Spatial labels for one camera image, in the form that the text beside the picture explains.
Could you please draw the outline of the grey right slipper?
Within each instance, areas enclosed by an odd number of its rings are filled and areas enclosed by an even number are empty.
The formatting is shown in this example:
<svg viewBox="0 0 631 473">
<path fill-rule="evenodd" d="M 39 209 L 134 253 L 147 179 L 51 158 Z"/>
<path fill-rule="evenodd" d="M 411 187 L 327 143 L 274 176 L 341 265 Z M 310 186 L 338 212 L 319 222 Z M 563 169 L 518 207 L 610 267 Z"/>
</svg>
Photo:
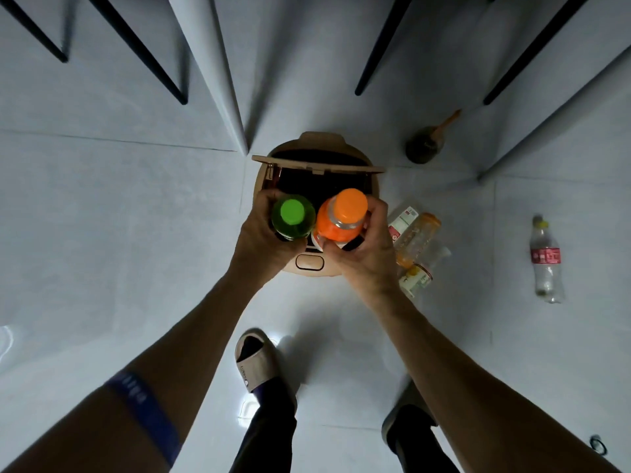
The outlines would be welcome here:
<svg viewBox="0 0 631 473">
<path fill-rule="evenodd" d="M 415 409 L 422 411 L 425 417 L 428 419 L 429 426 L 431 428 L 438 427 L 438 423 L 435 420 L 432 412 L 430 411 L 429 406 L 416 388 L 414 381 L 409 376 L 407 378 L 405 388 L 402 389 L 397 401 L 384 419 L 381 428 L 383 441 L 392 451 L 395 451 L 395 442 L 393 439 L 390 439 L 390 434 L 394 431 L 393 427 L 399 413 L 401 412 L 401 409 L 408 406 L 412 406 Z"/>
</svg>

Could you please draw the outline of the blue armband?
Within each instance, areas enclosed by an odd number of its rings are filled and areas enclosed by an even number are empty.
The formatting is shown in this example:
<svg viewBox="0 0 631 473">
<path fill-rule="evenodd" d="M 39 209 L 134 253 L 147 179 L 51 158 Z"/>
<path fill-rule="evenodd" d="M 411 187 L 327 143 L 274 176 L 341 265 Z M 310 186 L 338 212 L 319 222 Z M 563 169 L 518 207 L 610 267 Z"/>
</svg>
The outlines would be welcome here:
<svg viewBox="0 0 631 473">
<path fill-rule="evenodd" d="M 126 405 L 171 469 L 181 451 L 182 441 L 148 384 L 137 374 L 120 371 L 105 382 Z"/>
</svg>

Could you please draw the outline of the white furniture post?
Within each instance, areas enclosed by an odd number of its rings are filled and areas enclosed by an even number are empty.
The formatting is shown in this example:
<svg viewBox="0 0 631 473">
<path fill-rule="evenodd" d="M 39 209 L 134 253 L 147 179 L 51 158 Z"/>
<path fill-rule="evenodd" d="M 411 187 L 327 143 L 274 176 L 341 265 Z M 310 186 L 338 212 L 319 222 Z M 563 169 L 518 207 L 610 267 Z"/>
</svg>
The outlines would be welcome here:
<svg viewBox="0 0 631 473">
<path fill-rule="evenodd" d="M 237 151 L 248 143 L 235 95 L 215 0 L 168 0 Z"/>
<path fill-rule="evenodd" d="M 522 159 L 553 142 L 631 86 L 631 45 L 545 118 L 492 166 L 477 175 L 485 185 Z"/>
</svg>

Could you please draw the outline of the person's left hand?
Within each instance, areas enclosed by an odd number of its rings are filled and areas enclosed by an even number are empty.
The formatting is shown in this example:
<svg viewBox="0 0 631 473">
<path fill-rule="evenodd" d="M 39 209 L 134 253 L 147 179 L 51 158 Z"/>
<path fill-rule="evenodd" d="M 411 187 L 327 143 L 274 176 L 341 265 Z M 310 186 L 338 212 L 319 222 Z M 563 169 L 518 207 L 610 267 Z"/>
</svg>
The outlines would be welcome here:
<svg viewBox="0 0 631 473">
<path fill-rule="evenodd" d="M 251 294 L 258 292 L 292 260 L 276 256 L 280 238 L 270 226 L 272 207 L 282 195 L 277 189 L 261 190 L 256 195 L 230 261 L 228 277 Z"/>
</svg>

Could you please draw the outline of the green capped dark bottle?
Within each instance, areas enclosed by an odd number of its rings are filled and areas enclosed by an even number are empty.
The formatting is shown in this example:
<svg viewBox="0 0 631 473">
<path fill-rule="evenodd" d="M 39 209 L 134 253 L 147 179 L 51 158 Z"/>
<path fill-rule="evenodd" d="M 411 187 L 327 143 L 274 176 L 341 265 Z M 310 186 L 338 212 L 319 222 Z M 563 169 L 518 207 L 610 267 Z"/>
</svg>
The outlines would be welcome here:
<svg viewBox="0 0 631 473">
<path fill-rule="evenodd" d="M 312 203 L 301 195 L 282 195 L 271 210 L 271 225 L 282 239 L 308 238 L 316 223 Z"/>
</svg>

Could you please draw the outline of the clear bottle orange cap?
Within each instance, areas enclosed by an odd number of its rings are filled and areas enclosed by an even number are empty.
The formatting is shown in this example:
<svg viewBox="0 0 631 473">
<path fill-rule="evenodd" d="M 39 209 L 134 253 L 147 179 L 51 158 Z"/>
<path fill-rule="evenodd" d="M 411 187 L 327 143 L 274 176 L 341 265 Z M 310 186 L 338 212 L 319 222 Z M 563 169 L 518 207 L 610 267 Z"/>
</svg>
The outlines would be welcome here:
<svg viewBox="0 0 631 473">
<path fill-rule="evenodd" d="M 441 228 L 441 220 L 434 214 L 422 213 L 404 234 L 403 240 L 396 247 L 396 262 L 399 267 L 409 269 L 416 258 L 429 244 Z"/>
</svg>

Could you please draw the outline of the person's left forearm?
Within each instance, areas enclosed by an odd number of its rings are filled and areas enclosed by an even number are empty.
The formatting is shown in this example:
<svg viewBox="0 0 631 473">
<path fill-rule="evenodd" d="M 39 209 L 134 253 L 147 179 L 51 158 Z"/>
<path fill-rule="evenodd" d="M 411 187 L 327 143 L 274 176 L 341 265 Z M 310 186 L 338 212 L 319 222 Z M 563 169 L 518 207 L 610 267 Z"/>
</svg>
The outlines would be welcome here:
<svg viewBox="0 0 631 473">
<path fill-rule="evenodd" d="M 151 393 L 150 405 L 186 440 L 226 346 L 267 280 L 230 269 L 168 333 L 123 368 Z M 2 473 L 169 473 L 171 465 L 114 379 L 90 393 Z"/>
</svg>

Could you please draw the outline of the orange capped orange bottle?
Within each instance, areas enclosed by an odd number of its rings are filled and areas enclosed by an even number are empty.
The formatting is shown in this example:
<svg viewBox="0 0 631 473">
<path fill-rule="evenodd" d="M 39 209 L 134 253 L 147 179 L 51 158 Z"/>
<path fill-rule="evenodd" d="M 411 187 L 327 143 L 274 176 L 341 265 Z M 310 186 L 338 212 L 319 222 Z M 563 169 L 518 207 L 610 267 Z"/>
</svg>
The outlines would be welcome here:
<svg viewBox="0 0 631 473">
<path fill-rule="evenodd" d="M 322 242 L 331 240 L 342 248 L 363 230 L 368 212 L 367 196 L 358 189 L 344 189 L 319 208 L 311 233 L 312 242 L 323 251 Z"/>
</svg>

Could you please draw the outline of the beige left slipper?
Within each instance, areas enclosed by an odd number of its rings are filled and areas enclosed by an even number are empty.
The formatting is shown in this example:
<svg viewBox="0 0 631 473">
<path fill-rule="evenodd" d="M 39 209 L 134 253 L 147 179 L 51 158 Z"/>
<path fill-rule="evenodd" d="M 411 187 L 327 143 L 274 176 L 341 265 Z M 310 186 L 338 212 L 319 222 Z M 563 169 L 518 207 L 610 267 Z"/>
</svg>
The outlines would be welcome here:
<svg viewBox="0 0 631 473">
<path fill-rule="evenodd" d="M 296 414 L 295 392 L 285 376 L 276 346 L 262 329 L 253 327 L 240 336 L 235 361 L 245 387 L 261 407 Z"/>
</svg>

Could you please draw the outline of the clear bottle yellow green label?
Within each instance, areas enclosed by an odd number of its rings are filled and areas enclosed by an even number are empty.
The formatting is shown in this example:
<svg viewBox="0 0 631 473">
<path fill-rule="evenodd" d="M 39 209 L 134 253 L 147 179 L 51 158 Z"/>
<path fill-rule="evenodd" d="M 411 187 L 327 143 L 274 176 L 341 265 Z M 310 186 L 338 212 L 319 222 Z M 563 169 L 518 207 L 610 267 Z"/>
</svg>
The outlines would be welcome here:
<svg viewBox="0 0 631 473">
<path fill-rule="evenodd" d="M 433 274 L 439 263 L 450 257 L 450 249 L 439 243 L 431 242 L 415 258 L 412 266 L 407 268 L 398 280 L 399 287 L 406 296 L 414 300 L 422 290 L 433 281 Z"/>
</svg>

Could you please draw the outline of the person's right hand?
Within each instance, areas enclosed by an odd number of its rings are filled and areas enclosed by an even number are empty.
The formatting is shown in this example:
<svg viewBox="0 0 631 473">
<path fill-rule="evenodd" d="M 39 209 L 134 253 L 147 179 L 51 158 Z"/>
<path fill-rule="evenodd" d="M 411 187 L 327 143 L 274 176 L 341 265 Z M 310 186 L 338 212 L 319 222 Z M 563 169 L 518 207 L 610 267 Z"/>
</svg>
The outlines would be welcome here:
<svg viewBox="0 0 631 473">
<path fill-rule="evenodd" d="M 409 300 L 398 285 L 393 242 L 387 225 L 387 204 L 367 197 L 363 243 L 350 251 L 356 261 L 333 261 L 365 305 L 375 313 L 405 309 Z"/>
</svg>

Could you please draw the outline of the bottle with red white label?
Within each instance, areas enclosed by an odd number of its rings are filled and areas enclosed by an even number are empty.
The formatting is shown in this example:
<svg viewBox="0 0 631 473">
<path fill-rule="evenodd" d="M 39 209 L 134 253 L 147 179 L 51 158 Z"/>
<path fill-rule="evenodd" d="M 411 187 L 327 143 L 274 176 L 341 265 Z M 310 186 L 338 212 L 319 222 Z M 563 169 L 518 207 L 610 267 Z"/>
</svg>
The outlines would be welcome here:
<svg viewBox="0 0 631 473">
<path fill-rule="evenodd" d="M 388 223 L 388 231 L 393 243 L 401 238 L 418 218 L 419 213 L 413 206 L 396 211 L 396 215 Z"/>
</svg>

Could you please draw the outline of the tan round trash bin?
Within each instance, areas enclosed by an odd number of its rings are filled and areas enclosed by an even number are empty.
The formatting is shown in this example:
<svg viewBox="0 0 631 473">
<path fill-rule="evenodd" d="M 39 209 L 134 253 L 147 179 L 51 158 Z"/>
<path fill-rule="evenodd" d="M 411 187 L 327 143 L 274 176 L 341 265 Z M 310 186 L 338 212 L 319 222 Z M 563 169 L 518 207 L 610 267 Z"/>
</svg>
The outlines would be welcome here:
<svg viewBox="0 0 631 473">
<path fill-rule="evenodd" d="M 378 197 L 378 175 L 386 171 L 374 166 L 343 136 L 325 132 L 304 132 L 267 156 L 252 155 L 251 159 L 260 164 L 253 197 L 261 190 L 278 189 L 305 197 L 315 209 L 348 188 Z"/>
</svg>

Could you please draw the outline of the clear bottle red label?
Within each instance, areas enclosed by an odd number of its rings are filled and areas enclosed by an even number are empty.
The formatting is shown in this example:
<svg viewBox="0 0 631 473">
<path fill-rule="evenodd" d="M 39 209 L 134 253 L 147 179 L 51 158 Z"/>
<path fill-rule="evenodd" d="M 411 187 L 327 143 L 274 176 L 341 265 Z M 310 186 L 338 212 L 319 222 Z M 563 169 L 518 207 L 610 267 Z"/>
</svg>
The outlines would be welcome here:
<svg viewBox="0 0 631 473">
<path fill-rule="evenodd" d="M 529 249 L 536 296 L 549 304 L 563 303 L 565 290 L 561 250 L 551 233 L 548 221 L 541 214 L 535 214 L 532 218 Z"/>
</svg>

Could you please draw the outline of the person's right forearm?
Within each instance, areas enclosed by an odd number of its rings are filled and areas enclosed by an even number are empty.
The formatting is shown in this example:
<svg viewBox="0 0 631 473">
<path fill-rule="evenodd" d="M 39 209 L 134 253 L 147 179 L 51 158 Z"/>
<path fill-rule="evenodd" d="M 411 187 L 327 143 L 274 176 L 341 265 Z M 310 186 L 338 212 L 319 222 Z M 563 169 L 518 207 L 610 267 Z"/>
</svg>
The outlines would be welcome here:
<svg viewBox="0 0 631 473">
<path fill-rule="evenodd" d="M 621 473 L 475 363 L 398 287 L 369 291 L 365 302 L 467 473 Z"/>
</svg>

